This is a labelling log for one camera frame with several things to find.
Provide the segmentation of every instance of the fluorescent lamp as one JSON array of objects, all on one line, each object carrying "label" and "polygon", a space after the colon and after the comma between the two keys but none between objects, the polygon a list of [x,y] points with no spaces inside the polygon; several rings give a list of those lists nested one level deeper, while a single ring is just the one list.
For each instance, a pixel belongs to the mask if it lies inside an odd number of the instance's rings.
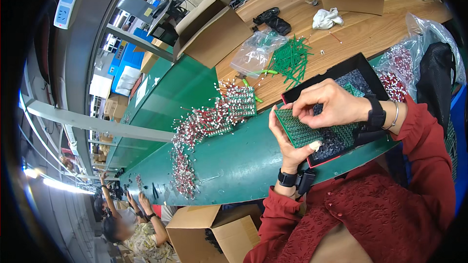
[{"label": "fluorescent lamp", "polygon": [[62,182],[59,182],[59,181],[55,181],[55,180],[52,180],[52,179],[49,179],[49,178],[44,178],[44,184],[46,184],[47,186],[50,186],[50,187],[53,187],[53,188],[56,188],[56,189],[60,189],[60,190],[65,190],[65,191],[68,191],[68,192],[94,195],[94,192],[79,189],[79,188],[74,187],[72,185],[68,185],[68,184],[65,184],[65,183],[62,183]]},{"label": "fluorescent lamp", "polygon": [[29,176],[29,177],[31,177],[31,178],[36,179],[36,178],[38,177],[38,173],[37,173],[35,170],[33,170],[33,169],[25,168],[25,169],[23,169],[23,172],[24,172],[27,176]]}]

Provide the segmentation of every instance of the silver bangle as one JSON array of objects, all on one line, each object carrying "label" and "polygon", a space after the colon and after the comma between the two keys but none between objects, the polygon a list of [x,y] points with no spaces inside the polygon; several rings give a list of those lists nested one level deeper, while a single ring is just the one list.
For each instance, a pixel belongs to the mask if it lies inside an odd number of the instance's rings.
[{"label": "silver bangle", "polygon": [[389,130],[390,128],[392,128],[393,126],[396,125],[396,120],[398,119],[398,102],[397,102],[397,101],[393,101],[393,103],[394,103],[395,106],[396,106],[395,120],[393,120],[392,125],[390,125],[390,126],[387,127],[387,128],[383,128],[383,130]]}]

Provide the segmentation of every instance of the blue machine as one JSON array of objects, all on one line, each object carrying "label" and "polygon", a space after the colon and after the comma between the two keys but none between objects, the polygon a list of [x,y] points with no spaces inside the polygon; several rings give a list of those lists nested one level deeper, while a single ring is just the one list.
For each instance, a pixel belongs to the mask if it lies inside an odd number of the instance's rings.
[{"label": "blue machine", "polygon": [[[150,43],[153,40],[152,36],[147,36],[147,33],[140,28],[137,28],[135,32],[133,32],[133,34],[137,37],[147,40]],[[126,65],[136,69],[141,68],[141,63],[143,61],[143,56],[145,55],[145,53],[134,52],[133,50],[135,49],[135,47],[136,46],[134,44],[122,41],[114,56],[114,59],[112,60],[109,66],[109,70],[107,73],[114,76],[114,80],[112,81],[112,86],[110,90],[114,93],[116,92],[115,89],[117,87],[117,83],[120,79],[120,76],[122,76],[122,72],[124,71]]]}]

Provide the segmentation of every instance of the black wristwatch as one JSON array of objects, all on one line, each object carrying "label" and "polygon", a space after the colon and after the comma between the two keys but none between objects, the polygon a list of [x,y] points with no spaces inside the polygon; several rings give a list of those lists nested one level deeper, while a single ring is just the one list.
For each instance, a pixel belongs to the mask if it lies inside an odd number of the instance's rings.
[{"label": "black wristwatch", "polygon": [[371,127],[382,128],[385,123],[385,117],[387,113],[382,109],[379,100],[373,94],[367,94],[364,96],[371,102],[372,110],[369,111],[369,117],[367,119],[367,125]]},{"label": "black wristwatch", "polygon": [[281,186],[293,187],[296,185],[297,174],[282,173],[279,169],[278,181]]}]

